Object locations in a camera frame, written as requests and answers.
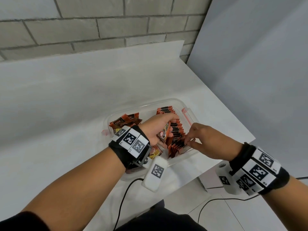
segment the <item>brick wall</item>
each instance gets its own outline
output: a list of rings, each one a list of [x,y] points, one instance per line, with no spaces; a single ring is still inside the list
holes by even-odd
[[[210,2],[20,0],[7,13],[5,1],[11,0],[1,1],[0,61],[183,39],[186,62]]]

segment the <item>forearm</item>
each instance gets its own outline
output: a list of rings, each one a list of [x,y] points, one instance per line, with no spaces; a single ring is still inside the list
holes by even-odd
[[[124,173],[108,147],[47,186],[23,211],[37,214],[51,230],[82,230]]]
[[[263,198],[289,231],[308,230],[308,186],[291,176],[286,186]]]

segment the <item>qr-like code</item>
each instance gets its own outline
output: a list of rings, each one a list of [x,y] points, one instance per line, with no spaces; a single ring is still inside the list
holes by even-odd
[[[160,178],[161,175],[163,174],[164,168],[160,167],[159,165],[155,164],[152,174],[155,175],[156,177]]]
[[[259,160],[261,162],[263,162],[268,167],[271,167],[274,163],[274,160],[272,158],[268,157],[267,155],[265,155],[264,153],[261,154]]]
[[[141,143],[139,140],[137,140],[137,141],[134,143],[134,145],[133,145],[132,148],[135,149],[136,152],[141,153],[142,150],[144,149],[144,144]]]
[[[136,140],[136,138],[136,136],[132,135],[131,133],[128,133],[123,139],[123,141],[131,145]]]
[[[236,181],[236,183],[243,189],[243,190],[249,190],[248,186],[245,185],[245,183],[239,179]]]
[[[222,183],[223,185],[230,185],[230,183],[229,183],[227,177],[225,177],[225,176],[219,176],[219,179],[221,180],[221,183]]]
[[[120,129],[118,132],[115,133],[116,136],[121,136],[126,130],[125,129]]]
[[[262,179],[268,175],[268,171],[265,171],[257,164],[251,170],[249,170],[249,172],[259,181],[262,181]]]
[[[242,181],[249,187],[252,187],[253,185],[255,185],[256,183],[254,181],[252,181],[252,179],[250,177],[248,177],[246,174],[244,174],[243,176],[241,176]]]

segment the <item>transparent storage box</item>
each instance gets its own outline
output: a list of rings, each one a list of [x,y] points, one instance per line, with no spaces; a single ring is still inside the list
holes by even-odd
[[[191,125],[194,122],[198,122],[197,118],[195,117],[195,115],[192,113],[190,108],[187,108],[187,106],[179,99],[169,99],[169,100],[161,100],[161,101],[157,101],[154,103],[150,103],[147,105],[143,105],[140,107],[136,107],[136,108],[132,108],[129,110],[123,110],[122,112],[118,112],[115,114],[112,114],[110,116],[108,116],[105,121],[104,121],[104,127],[103,127],[103,131],[102,134],[105,138],[106,144],[108,144],[111,141],[111,137],[113,136],[113,129],[109,126],[109,123],[118,119],[120,116],[122,116],[123,114],[133,114],[133,113],[137,113],[139,112],[139,118],[142,119],[144,121],[146,121],[147,119],[149,119],[151,116],[156,115],[156,110],[157,108],[160,107],[165,107],[165,106],[171,106],[173,107],[173,109],[175,110],[176,114],[180,117],[180,122],[183,124],[183,128],[185,133],[188,133]],[[161,154],[161,157],[164,157],[165,159],[168,158],[168,150],[167,149],[163,149],[162,147],[160,147],[161,150],[163,150],[163,153]],[[178,155],[174,158],[169,158],[168,163],[169,166],[176,164],[184,159],[187,159],[189,157],[191,157],[192,155],[198,153],[197,150],[194,149],[190,149],[187,152],[185,152],[182,155]],[[139,167],[139,168],[134,168],[132,170],[132,173],[125,173],[121,180],[123,181],[132,181],[136,178],[139,177],[143,177],[145,174],[147,173],[147,169],[143,168],[143,167]]]

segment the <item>person's leg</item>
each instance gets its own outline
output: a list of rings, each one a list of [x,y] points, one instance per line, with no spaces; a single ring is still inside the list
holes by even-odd
[[[189,215],[178,215],[168,209],[155,207],[141,216],[134,218],[128,223],[116,229],[124,230],[146,230],[146,231],[178,231],[193,230],[206,231],[201,225],[197,224]]]

